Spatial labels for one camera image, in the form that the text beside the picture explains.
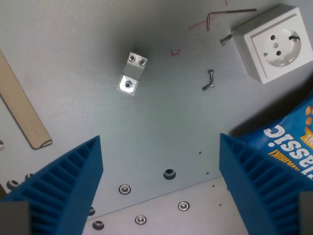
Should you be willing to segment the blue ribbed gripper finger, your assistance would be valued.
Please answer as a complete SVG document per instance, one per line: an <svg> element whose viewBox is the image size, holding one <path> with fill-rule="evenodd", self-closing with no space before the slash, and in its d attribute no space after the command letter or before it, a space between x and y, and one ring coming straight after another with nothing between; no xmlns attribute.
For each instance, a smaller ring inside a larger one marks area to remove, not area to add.
<svg viewBox="0 0 313 235"><path fill-rule="evenodd" d="M313 189L311 179L226 134L219 169L250 235L300 234L299 194Z"/></svg>
<svg viewBox="0 0 313 235"><path fill-rule="evenodd" d="M55 159L8 193L28 202L33 235L80 235L103 173L100 137Z"/></svg>

